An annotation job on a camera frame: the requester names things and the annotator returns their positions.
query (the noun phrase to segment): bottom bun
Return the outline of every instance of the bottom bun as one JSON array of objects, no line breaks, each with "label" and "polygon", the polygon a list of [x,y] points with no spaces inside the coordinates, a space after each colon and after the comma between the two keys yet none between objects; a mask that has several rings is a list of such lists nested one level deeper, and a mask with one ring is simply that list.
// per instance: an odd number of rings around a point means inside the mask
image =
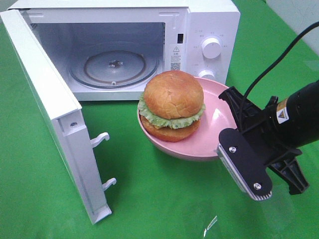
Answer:
[{"label": "bottom bun", "polygon": [[155,128],[144,116],[140,117],[142,125],[149,134],[160,140],[170,142],[178,142],[187,138],[198,129],[200,123],[200,120],[197,120],[190,126],[178,129],[172,129],[169,127]]}]

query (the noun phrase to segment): top bun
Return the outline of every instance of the top bun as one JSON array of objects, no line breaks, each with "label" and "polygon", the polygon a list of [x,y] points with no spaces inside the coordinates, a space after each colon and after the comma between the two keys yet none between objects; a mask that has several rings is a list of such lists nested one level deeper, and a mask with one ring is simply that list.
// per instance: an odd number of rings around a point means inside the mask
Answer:
[{"label": "top bun", "polygon": [[192,75],[166,71],[147,83],[144,101],[153,114],[170,120],[197,114],[204,103],[204,93]]}]

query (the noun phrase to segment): lettuce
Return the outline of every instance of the lettuce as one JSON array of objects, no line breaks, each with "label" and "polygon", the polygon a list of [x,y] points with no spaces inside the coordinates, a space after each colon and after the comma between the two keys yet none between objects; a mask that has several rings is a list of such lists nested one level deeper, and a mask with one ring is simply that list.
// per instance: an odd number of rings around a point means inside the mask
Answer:
[{"label": "lettuce", "polygon": [[138,104],[138,110],[140,111],[140,115],[144,116],[151,124],[155,125],[158,128],[170,127],[173,129],[177,129],[177,128],[184,128],[184,127],[190,126],[194,121],[199,120],[199,118],[201,117],[201,115],[203,114],[205,110],[205,104],[203,104],[202,108],[197,114],[191,117],[178,118],[178,119],[164,119],[154,115],[149,110],[149,108],[147,107],[144,101],[143,94],[142,94]]}]

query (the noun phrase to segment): screw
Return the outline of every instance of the screw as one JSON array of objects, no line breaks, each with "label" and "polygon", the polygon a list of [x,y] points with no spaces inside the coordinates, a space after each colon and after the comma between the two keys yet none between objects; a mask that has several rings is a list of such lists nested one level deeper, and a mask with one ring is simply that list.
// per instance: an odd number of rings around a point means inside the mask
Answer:
[{"label": "screw", "polygon": [[77,122],[73,122],[73,123],[70,124],[70,127],[71,127],[71,128],[75,128],[75,127],[77,127],[77,125],[78,125]]},{"label": "screw", "polygon": [[237,150],[236,147],[233,147],[233,146],[229,147],[229,152],[231,152],[231,153],[235,153],[236,150]]},{"label": "screw", "polygon": [[254,189],[260,190],[261,189],[261,185],[259,183],[254,183]]}]

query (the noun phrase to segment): warning label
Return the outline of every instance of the warning label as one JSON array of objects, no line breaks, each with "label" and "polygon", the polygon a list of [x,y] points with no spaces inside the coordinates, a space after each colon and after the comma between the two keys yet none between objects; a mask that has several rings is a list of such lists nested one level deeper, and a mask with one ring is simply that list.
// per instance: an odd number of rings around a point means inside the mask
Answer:
[{"label": "warning label", "polygon": [[287,100],[288,100],[288,98],[281,101],[277,105],[277,121],[278,121],[278,123],[283,123],[283,122],[286,122],[287,120],[289,120],[289,115],[287,112]]},{"label": "warning label", "polygon": [[180,70],[182,63],[182,49],[180,45],[172,44],[170,45],[170,69]]}]

